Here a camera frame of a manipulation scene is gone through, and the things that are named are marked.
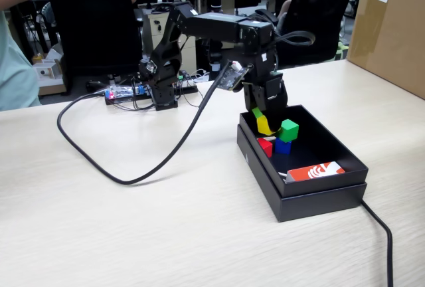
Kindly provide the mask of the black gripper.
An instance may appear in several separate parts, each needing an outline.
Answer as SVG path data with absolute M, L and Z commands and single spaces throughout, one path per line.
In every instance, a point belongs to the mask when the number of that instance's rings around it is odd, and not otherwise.
M 283 74 L 271 71 L 259 82 L 249 80 L 247 76 L 243 81 L 246 109 L 256 118 L 263 116 L 256 102 L 267 101 L 264 114 L 272 132 L 280 129 L 283 117 L 288 106 L 288 95 L 283 81 Z

